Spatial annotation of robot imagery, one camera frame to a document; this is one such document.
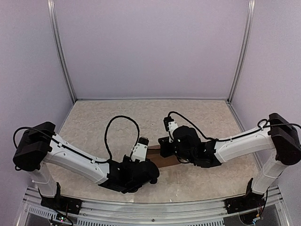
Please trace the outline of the brown cardboard box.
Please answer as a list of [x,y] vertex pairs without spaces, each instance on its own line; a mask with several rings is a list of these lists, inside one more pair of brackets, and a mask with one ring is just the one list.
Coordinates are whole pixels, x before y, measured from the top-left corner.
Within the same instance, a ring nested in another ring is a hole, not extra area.
[[180,164],[174,155],[166,158],[162,157],[160,155],[160,145],[148,146],[146,158],[150,159],[153,163],[155,163],[158,168]]

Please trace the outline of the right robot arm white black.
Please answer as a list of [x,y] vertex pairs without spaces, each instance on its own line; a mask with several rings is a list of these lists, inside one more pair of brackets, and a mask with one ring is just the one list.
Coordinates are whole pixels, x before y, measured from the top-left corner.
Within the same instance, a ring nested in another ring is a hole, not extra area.
[[250,153],[272,151],[240,199],[245,209],[252,208],[288,166],[301,160],[297,124],[289,123],[278,113],[260,120],[254,129],[227,138],[205,137],[204,142],[199,138],[202,132],[196,125],[178,126],[171,116],[165,117],[163,122],[168,136],[158,139],[160,155],[175,156],[194,166],[212,168]]

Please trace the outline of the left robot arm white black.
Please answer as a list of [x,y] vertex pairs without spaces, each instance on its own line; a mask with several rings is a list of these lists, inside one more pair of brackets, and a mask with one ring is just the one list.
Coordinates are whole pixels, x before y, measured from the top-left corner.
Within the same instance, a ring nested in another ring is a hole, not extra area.
[[149,141],[145,137],[138,138],[133,154],[125,155],[122,162],[117,162],[98,158],[72,146],[55,133],[55,124],[49,121],[35,127],[20,127],[15,133],[21,130],[24,133],[20,141],[13,142],[15,169],[28,172],[40,195],[57,210],[66,205],[66,199],[60,195],[60,186],[51,176],[47,163],[123,194],[135,193],[144,184],[158,181],[158,167],[146,158]]

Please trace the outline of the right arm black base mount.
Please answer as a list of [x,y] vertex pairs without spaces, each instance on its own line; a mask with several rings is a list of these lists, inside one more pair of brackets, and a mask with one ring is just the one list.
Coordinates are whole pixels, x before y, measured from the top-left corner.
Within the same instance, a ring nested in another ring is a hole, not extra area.
[[224,200],[228,214],[251,210],[259,206],[264,206],[264,195],[245,194],[242,196],[228,198]]

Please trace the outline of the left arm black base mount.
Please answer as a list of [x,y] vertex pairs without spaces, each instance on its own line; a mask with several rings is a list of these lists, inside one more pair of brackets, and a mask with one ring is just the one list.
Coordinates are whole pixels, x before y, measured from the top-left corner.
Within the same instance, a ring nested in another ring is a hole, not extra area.
[[81,209],[82,200],[66,196],[59,196],[58,198],[42,196],[41,205],[56,211],[78,215]]

